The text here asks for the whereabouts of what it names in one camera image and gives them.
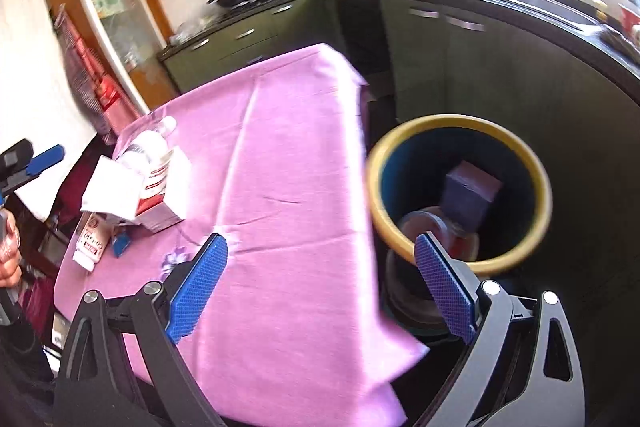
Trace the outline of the person left hand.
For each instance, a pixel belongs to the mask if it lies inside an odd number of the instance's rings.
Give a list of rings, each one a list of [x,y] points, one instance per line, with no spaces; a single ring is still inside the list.
[[[0,287],[11,288],[20,283],[21,269],[21,235],[15,218],[8,210],[1,210],[4,224],[4,236],[1,241]]]

